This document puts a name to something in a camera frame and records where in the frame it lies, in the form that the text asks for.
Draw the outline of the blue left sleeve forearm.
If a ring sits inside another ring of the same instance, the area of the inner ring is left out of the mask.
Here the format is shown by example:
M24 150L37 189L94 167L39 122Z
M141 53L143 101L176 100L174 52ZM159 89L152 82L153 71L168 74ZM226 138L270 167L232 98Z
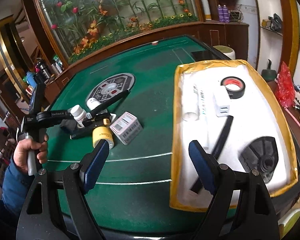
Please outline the blue left sleeve forearm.
M17 217L20 216L33 180L34 176L29 176L27 172L21 172L14 160L11 159L2 185L2 201L6 209Z

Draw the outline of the person's left hand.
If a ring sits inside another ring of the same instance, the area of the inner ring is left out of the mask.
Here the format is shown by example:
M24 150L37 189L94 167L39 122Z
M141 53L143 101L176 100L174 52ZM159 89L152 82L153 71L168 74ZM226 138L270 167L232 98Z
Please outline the person's left hand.
M44 135L43 143L35 142L33 139L24 139L19 141L13 154L13 161L16 167L23 173L28 172L27 158L31 150L38 150L39 153L37 154L37 159L41 164L46 163L48 155L48 140L49 136L46 134Z

